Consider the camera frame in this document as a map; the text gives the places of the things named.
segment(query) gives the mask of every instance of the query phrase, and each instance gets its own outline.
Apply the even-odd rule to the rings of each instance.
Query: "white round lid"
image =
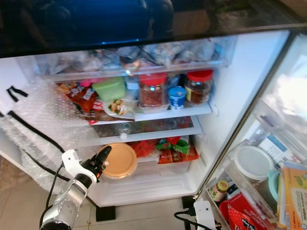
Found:
[[[273,160],[260,148],[242,146],[235,154],[236,167],[247,177],[254,180],[264,180],[268,172],[274,169]]]

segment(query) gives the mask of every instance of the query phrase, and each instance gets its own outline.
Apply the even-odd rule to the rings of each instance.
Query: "green lid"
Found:
[[[114,87],[119,83],[124,82],[124,77],[113,77],[113,78],[107,78],[106,80],[99,82],[99,83],[93,83],[92,87],[94,89],[107,89],[110,87]]]

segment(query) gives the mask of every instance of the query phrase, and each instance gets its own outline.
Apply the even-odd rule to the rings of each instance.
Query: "bubble wrap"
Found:
[[[56,141],[64,150],[78,149],[79,158],[86,160],[97,152],[98,147],[82,147],[87,138],[98,135],[87,121],[77,115],[73,103],[63,94],[57,92],[56,85],[49,80],[34,79],[23,90],[28,97],[20,99],[13,111],[24,121]],[[61,162],[62,153],[53,144],[24,127],[14,118],[1,118],[0,126],[21,149],[24,149],[42,165],[56,171]],[[38,184],[49,190],[54,176],[41,169],[25,153],[22,155],[23,166]],[[69,177],[64,169],[61,175]],[[58,178],[54,189],[57,194],[62,188],[62,179]]]

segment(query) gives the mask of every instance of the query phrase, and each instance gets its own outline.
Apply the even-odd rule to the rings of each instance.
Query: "tiled floor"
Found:
[[[47,192],[34,181],[0,193],[0,230],[38,230]],[[116,220],[96,222],[95,207],[81,208],[74,230],[184,230],[173,217],[181,209],[180,199],[117,207]]]

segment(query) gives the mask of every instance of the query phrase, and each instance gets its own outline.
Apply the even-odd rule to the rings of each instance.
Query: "green plastic container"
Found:
[[[99,83],[93,83],[92,88],[104,102],[123,98],[126,95],[124,77],[108,78]]]

